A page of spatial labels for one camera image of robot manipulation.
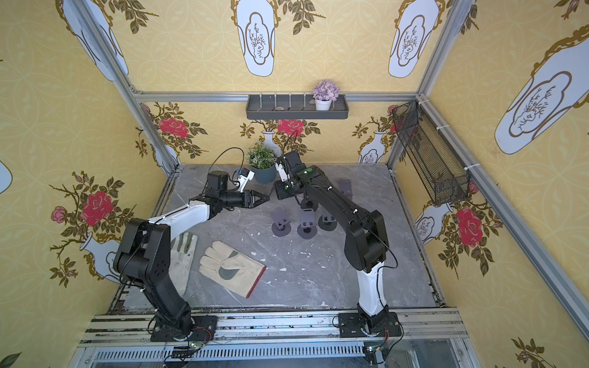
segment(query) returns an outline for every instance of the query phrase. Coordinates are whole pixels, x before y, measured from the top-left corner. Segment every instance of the potted plant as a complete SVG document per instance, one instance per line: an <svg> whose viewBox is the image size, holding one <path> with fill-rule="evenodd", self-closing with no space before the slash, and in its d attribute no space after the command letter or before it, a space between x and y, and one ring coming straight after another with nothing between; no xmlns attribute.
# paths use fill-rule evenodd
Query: potted plant
<svg viewBox="0 0 589 368"><path fill-rule="evenodd" d="M335 102L338 97L339 88L331 79L320 81L313 89L315 109L318 111L328 111L332 101Z"/></svg>
<svg viewBox="0 0 589 368"><path fill-rule="evenodd" d="M251 165L258 183L268 184L276 178L276 155L264 143L257 142L247 151L247 162Z"/></svg>

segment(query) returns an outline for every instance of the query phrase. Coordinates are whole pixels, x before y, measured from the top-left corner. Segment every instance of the purple flower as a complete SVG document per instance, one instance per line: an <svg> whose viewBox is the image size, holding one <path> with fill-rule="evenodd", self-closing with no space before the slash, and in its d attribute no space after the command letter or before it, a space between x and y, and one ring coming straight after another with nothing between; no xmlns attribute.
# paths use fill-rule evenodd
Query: purple flower
<svg viewBox="0 0 589 368"><path fill-rule="evenodd" d="M335 101L339 97L339 88L331 79L317 83L313 89L313 98L319 101Z"/></svg>

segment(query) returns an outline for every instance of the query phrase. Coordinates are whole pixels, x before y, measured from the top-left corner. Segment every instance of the wall shelf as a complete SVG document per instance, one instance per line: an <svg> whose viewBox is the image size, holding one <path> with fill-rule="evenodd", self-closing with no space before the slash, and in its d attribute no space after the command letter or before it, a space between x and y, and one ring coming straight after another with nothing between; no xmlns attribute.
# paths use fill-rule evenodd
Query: wall shelf
<svg viewBox="0 0 589 368"><path fill-rule="evenodd" d="M276 108L280 107L284 110L277 111ZM343 120L348 118L348 112L345 95L339 95L329 111L315 110L312 93L249 95L246 105L249 120Z"/></svg>

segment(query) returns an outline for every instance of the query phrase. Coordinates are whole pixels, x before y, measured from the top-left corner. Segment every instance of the red rose print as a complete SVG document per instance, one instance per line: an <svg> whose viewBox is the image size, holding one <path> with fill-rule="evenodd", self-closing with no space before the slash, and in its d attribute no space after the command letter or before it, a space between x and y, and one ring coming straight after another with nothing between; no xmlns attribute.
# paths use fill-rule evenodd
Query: red rose print
<svg viewBox="0 0 589 368"><path fill-rule="evenodd" d="M177 137L186 138L188 135L186 124L174 118L160 120L160 129L162 132L168 132Z"/></svg>
<svg viewBox="0 0 589 368"><path fill-rule="evenodd" d="M396 108L398 108L398 107L399 107L399 105L391 105L391 106L389 106L389 109L388 109L389 115L391 115L393 113L393 110L396 109Z"/></svg>
<svg viewBox="0 0 589 368"><path fill-rule="evenodd" d="M481 220L470 207L465 206L456 214L458 217L458 233L465 245L476 247L482 239Z"/></svg>
<svg viewBox="0 0 589 368"><path fill-rule="evenodd" d="M477 185L475 184L475 182L474 182L474 181L471 181L471 182L468 184L468 190L470 190L470 191L471 191L471 194L478 193L478 187L477 187Z"/></svg>
<svg viewBox="0 0 589 368"><path fill-rule="evenodd" d="M89 226L96 225L97 222L106 218L112 211L111 197L104 192L90 194L88 201L84 204L84 209L80 217L84 219Z"/></svg>
<svg viewBox="0 0 589 368"><path fill-rule="evenodd" d="M67 215L68 211L65 210L64 207L60 205L57 206L53 212L51 213L51 219L58 224L61 224L65 220L65 215Z"/></svg>
<svg viewBox="0 0 589 368"><path fill-rule="evenodd" d="M305 126L301 120L280 120L278 131L298 137L305 131Z"/></svg>

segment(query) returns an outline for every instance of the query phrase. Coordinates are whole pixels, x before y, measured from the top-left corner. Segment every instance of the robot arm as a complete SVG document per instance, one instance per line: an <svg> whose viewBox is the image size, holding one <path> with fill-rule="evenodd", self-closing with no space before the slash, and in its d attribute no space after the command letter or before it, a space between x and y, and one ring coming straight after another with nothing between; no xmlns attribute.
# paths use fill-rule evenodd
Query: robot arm
<svg viewBox="0 0 589 368"><path fill-rule="evenodd" d="M229 175L212 171L207 175L204 193L186 205L149 220L134 218L127 224L114 259L121 277L141 287L155 308L155 326L160 331L152 341L185 340L193 333L190 306L180 297L168 270L170 241L192 226L216 216L224 208L254 208L268 201L269 196L244 190L253 173L240 175L237 189L228 190Z"/></svg>
<svg viewBox="0 0 589 368"><path fill-rule="evenodd" d="M358 311L369 333L382 330L390 319L382 287L382 266L389 247L385 222L378 211L368 212L348 199L317 166L306 167L296 152L279 158L281 178L276 182L279 199L303 193L308 201L321 204L346 233L344 253L358 272L360 298Z"/></svg>

